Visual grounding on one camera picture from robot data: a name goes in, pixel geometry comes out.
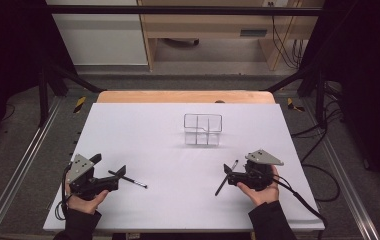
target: tabletop surface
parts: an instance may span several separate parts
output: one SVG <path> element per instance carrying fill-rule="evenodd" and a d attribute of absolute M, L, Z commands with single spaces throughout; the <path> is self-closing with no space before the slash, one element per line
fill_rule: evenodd
<path fill-rule="evenodd" d="M 270 92 L 265 91 L 105 91 L 98 103 L 275 103 Z"/>
<path fill-rule="evenodd" d="M 185 144 L 184 115 L 218 114 L 223 131 L 218 146 Z M 253 204 L 226 184 L 223 164 L 244 172 L 244 156 L 264 149 L 284 162 L 280 175 L 316 209 L 281 108 L 277 104 L 217 103 L 96 103 L 92 106 L 74 155 L 102 154 L 95 177 L 127 166 L 126 176 L 148 189 L 120 181 L 99 207 L 98 229 L 112 232 L 251 231 L 247 213 Z M 54 202 L 60 200 L 58 191 Z M 280 201 L 294 230 L 324 229 L 322 222 L 293 195 L 280 189 Z M 54 207 L 44 229 L 59 231 L 64 222 Z"/>

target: black curtain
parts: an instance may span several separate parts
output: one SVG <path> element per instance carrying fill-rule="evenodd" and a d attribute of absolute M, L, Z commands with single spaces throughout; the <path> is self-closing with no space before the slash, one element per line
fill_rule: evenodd
<path fill-rule="evenodd" d="M 44 0 L 29 3 L 46 5 Z M 52 15 L 25 11 L 24 4 L 0 0 L 0 121 L 12 95 L 38 85 L 44 64 L 53 61 L 76 74 Z M 62 85 L 56 78 L 51 82 Z"/>
<path fill-rule="evenodd" d="M 326 4 L 349 10 L 344 2 Z M 319 18 L 302 67 L 312 61 L 339 19 Z M 328 47 L 321 59 L 325 80 L 341 83 L 348 125 L 369 168 L 380 171 L 380 1 L 360 0 Z"/>

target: clear plastic box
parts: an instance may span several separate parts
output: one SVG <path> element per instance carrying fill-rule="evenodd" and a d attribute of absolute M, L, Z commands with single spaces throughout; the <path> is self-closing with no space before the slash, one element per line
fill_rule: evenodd
<path fill-rule="evenodd" d="M 185 114 L 185 143 L 189 145 L 219 145 L 222 116 L 217 114 Z"/>

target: human hand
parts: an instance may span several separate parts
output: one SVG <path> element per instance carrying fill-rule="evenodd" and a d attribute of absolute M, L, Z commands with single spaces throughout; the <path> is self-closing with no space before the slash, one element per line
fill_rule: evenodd
<path fill-rule="evenodd" d="M 65 183 L 65 191 L 66 193 L 70 194 L 71 188 L 69 187 L 69 184 Z M 68 200 L 68 207 L 70 209 L 74 209 L 83 213 L 94 215 L 96 212 L 97 207 L 100 203 L 105 200 L 106 196 L 108 195 L 108 190 L 103 190 L 101 193 L 96 195 L 96 197 L 91 201 L 86 201 L 84 199 L 79 198 L 78 196 L 72 195 Z"/>
<path fill-rule="evenodd" d="M 274 179 L 279 180 L 277 168 L 274 165 L 271 165 L 272 173 L 274 174 Z M 255 191 L 250 189 L 244 183 L 237 183 L 237 186 L 245 193 L 250 200 L 256 205 L 259 206 L 263 203 L 272 203 L 278 200 L 278 184 L 276 182 L 272 182 L 271 185 L 266 187 L 262 191 Z"/>

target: black sleeve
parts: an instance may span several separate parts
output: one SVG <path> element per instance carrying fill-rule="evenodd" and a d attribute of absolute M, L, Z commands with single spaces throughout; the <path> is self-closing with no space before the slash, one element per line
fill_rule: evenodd
<path fill-rule="evenodd" d="M 91 215 L 68 209 L 65 230 L 56 234 L 54 240 L 91 240 L 101 217 L 102 215 L 97 211 Z"/>
<path fill-rule="evenodd" d="M 259 205 L 249 213 L 249 217 L 257 240 L 296 239 L 279 201 Z"/>

